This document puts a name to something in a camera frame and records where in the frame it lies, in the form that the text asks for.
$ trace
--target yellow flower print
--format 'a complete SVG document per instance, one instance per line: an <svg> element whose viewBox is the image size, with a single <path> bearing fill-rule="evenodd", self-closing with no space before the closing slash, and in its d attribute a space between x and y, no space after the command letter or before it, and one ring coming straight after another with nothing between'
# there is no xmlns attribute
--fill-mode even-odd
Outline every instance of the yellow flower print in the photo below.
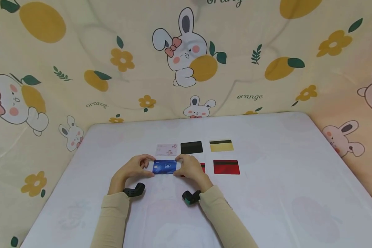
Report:
<svg viewBox="0 0 372 248"><path fill-rule="evenodd" d="M331 56L339 55L342 52L342 49L350 45L353 41L351 36L345 36L343 30L338 30L333 32L326 41L321 42L319 46L319 52L317 57L322 57L325 54Z"/></svg>
<svg viewBox="0 0 372 248"><path fill-rule="evenodd" d="M148 108L154 108L154 105L157 103L156 100L152 99L149 95L139 98L139 102L139 106Z"/></svg>
<svg viewBox="0 0 372 248"><path fill-rule="evenodd" d="M309 100L311 97L317 97L316 86L313 84L300 92L299 96L295 98L296 102L292 104L291 107L295 106L299 101L304 102Z"/></svg>
<svg viewBox="0 0 372 248"><path fill-rule="evenodd" d="M109 122L111 122L111 123L121 123L123 121L124 120L122 118L114 118L114 117L110 118L110 120L109 120Z"/></svg>
<svg viewBox="0 0 372 248"><path fill-rule="evenodd" d="M40 191L42 191L44 186L47 184L47 178L44 177L44 172L41 171L37 173L37 175L31 174L27 176L25 178L25 183L26 185L24 185L21 188L21 192L22 193L29 192L29 196L33 197L33 196L37 196L38 194L40 194Z"/></svg>
<svg viewBox="0 0 372 248"><path fill-rule="evenodd" d="M244 113L244 115L257 115L258 113L252 111L252 110L249 110L247 111L246 113Z"/></svg>
<svg viewBox="0 0 372 248"><path fill-rule="evenodd" d="M121 51L120 49L112 49L111 55L113 58L110 59L110 62L113 65L117 65L118 70L121 72L126 72L127 69L134 69L135 65L132 62L132 54L127 51Z"/></svg>

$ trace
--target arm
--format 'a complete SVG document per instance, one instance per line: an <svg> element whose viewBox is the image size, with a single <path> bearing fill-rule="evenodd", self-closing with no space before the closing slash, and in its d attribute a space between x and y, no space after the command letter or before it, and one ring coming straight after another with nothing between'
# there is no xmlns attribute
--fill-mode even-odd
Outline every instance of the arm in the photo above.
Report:
<svg viewBox="0 0 372 248"><path fill-rule="evenodd" d="M224 248L258 248L251 234L229 206L218 186L213 186L199 161L193 156L179 155L182 166L174 175L184 175L199 185L200 206L215 228Z"/></svg>
<svg viewBox="0 0 372 248"><path fill-rule="evenodd" d="M107 196L103 197L90 248L123 247L125 220L130 206L130 199L123 192L125 182L134 176L154 177L152 172L144 170L149 165L148 159L155 160L147 154L132 157L113 175Z"/></svg>
<svg viewBox="0 0 372 248"><path fill-rule="evenodd" d="M200 193L200 198L200 206L215 228L224 248L258 248L218 186L212 186Z"/></svg>

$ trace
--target fabric wall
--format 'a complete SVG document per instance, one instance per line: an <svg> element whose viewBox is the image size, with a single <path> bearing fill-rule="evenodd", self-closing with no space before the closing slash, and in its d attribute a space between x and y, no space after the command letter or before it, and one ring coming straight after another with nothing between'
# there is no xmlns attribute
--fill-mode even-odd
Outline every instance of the fabric wall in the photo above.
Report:
<svg viewBox="0 0 372 248"><path fill-rule="evenodd" d="M0 247L92 124L285 111L372 195L372 0L0 0Z"/></svg>

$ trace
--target bunny face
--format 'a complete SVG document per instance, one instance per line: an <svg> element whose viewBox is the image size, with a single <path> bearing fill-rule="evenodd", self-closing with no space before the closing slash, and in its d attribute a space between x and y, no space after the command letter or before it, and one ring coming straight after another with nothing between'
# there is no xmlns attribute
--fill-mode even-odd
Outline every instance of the bunny face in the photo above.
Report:
<svg viewBox="0 0 372 248"><path fill-rule="evenodd" d="M204 105L198 105L199 103L200 98L198 96L192 96L190 98L190 106L183 111L183 114L190 118L207 117L209 116L209 109L216 105L214 100L208 100Z"/></svg>
<svg viewBox="0 0 372 248"><path fill-rule="evenodd" d="M83 141L84 131L75 125L74 118L68 116L69 129L65 128L62 124L59 126L60 133L68 139L66 147L69 151L74 151L79 148L81 142Z"/></svg>
<svg viewBox="0 0 372 248"><path fill-rule="evenodd" d="M0 117L12 124L24 123L28 109L21 86L10 76L0 75Z"/></svg>
<svg viewBox="0 0 372 248"><path fill-rule="evenodd" d="M207 42L202 36L193 32L194 15L191 8L185 8L179 15L181 35L173 39L165 29L156 29L153 33L153 45L168 55L168 66L173 71L188 68L198 57L207 54Z"/></svg>
<svg viewBox="0 0 372 248"><path fill-rule="evenodd" d="M326 126L322 130L322 134L324 134L327 141L331 144L340 157L345 156L348 152L351 152L354 154L354 156L359 157L365 151L364 146L358 142L349 143L349 140L346 137L346 135L353 133L357 128L358 122L350 121L344 123L342 126L340 126L340 128L335 126Z"/></svg>

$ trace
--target wrist strap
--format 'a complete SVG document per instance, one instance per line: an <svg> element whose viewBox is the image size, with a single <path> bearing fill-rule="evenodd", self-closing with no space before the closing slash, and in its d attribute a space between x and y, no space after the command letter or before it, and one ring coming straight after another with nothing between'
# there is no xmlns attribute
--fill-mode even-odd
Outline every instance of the wrist strap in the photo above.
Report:
<svg viewBox="0 0 372 248"><path fill-rule="evenodd" d="M140 196L143 191L145 190L145 185L143 183L137 183L136 187L134 189L132 188L125 188L123 192L128 196L128 197L135 197L135 196Z"/></svg>

